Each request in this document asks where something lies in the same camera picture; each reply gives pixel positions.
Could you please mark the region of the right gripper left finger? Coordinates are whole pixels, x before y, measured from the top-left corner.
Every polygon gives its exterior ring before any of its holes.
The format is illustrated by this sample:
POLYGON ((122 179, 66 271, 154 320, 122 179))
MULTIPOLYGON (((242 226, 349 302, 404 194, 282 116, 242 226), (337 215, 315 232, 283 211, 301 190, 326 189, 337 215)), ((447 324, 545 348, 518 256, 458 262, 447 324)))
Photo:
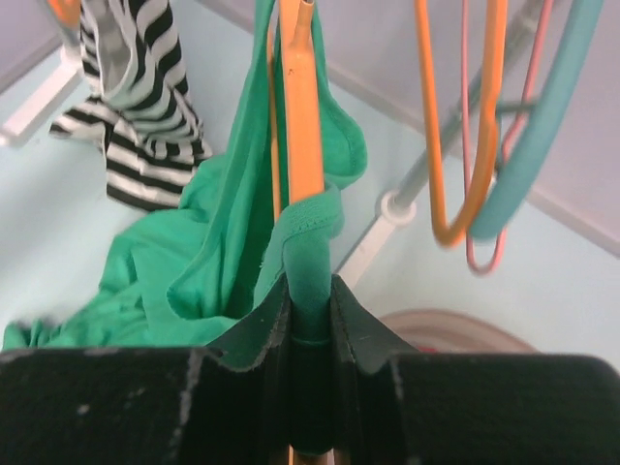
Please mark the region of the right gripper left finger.
POLYGON ((263 303, 204 347, 1 356, 5 464, 284 464, 291 303, 263 303))

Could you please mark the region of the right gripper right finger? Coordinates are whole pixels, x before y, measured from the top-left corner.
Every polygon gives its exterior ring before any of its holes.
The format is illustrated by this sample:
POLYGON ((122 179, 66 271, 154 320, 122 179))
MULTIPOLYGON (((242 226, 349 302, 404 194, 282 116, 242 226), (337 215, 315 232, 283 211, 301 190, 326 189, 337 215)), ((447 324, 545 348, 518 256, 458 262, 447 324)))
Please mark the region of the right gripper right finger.
POLYGON ((353 464, 615 464, 619 376, 591 356, 427 354, 331 287, 334 446, 353 464))

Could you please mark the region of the green tank top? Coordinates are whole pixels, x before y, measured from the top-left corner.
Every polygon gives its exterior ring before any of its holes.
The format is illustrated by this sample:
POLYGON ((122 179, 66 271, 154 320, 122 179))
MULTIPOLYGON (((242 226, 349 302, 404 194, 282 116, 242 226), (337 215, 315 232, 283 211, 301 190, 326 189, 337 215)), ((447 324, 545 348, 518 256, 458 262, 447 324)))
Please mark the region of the green tank top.
MULTIPOLYGON (((149 214, 118 235, 96 296, 65 324, 10 326, 5 350, 204 347, 256 310, 279 280, 270 164, 266 45, 274 9, 260 1, 250 68, 226 151, 203 162, 180 206, 149 214)), ((329 381, 330 448, 333 446, 329 243, 342 224, 341 191, 366 167, 363 134, 334 100, 326 78, 322 27, 312 22, 320 106, 325 190, 314 218, 326 250, 329 336, 321 364, 329 381)))

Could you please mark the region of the orange hanger front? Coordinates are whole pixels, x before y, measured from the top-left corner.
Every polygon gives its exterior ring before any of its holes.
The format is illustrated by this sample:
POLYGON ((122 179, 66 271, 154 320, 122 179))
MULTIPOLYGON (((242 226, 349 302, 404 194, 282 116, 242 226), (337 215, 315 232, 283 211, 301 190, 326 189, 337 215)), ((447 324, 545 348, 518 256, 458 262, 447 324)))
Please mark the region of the orange hanger front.
POLYGON ((274 231, 289 293, 287 440, 295 464, 326 464, 330 450, 329 374, 321 366, 329 336, 321 271, 326 246, 313 216, 326 187, 314 6, 312 1, 279 2, 279 33, 269 34, 266 45, 274 231))

